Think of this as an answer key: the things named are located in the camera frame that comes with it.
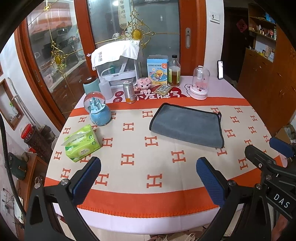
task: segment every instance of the glass dome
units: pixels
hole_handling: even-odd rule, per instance
[[[194,69],[192,77],[192,91],[196,93],[207,92],[209,87],[210,72],[203,66]]]
[[[101,92],[93,91],[85,96],[83,104],[88,113],[96,114],[105,108],[106,100]]]

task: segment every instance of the wooden side table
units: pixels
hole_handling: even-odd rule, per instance
[[[24,200],[23,205],[25,211],[28,209],[29,199],[32,189],[35,185],[35,178],[40,175],[40,173],[46,173],[48,164],[41,160],[36,154],[28,153],[29,161],[27,162],[27,173],[24,180],[18,180],[16,184],[16,190],[19,196]],[[15,228],[17,231],[17,236],[20,241],[24,240],[25,232],[17,224],[18,219],[15,217]]]

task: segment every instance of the green tissue package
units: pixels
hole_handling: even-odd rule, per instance
[[[62,146],[65,146],[66,155],[73,162],[101,148],[90,124],[66,137]]]

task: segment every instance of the orange border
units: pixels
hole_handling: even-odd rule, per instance
[[[138,100],[133,104],[128,104],[126,102],[120,103],[109,103],[107,104],[111,110],[140,110],[140,109],[153,109],[159,108],[163,103],[176,104],[181,106],[250,106],[248,101],[243,98],[226,98],[226,97],[207,97],[205,100],[195,100],[190,97],[180,97],[180,98],[163,98],[163,99],[150,99]],[[70,117],[88,115],[89,113],[85,108],[77,108],[72,110]]]
[[[280,156],[275,158],[282,166]],[[239,175],[239,185],[252,187],[260,182],[261,171],[255,168]],[[59,181],[46,178],[45,186],[57,185]],[[160,218],[198,213],[217,207],[205,187],[154,194],[127,194],[91,189],[81,209],[131,218]]]

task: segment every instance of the blue gripper pad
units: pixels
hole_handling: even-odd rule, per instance
[[[101,171],[101,160],[97,157],[92,157],[83,169],[78,170],[71,178],[77,184],[72,189],[73,204],[75,206],[82,204],[89,190],[97,179]]]
[[[213,203],[223,207],[225,203],[225,191],[214,175],[215,169],[205,157],[201,157],[196,162],[196,172],[200,176],[203,185],[209,193]]]
[[[279,153],[283,154],[285,157],[289,158],[289,157],[294,157],[295,156],[295,152],[293,150],[293,147],[291,145],[289,145],[288,143],[276,138],[276,137],[272,137],[269,140],[269,146],[278,151]]]

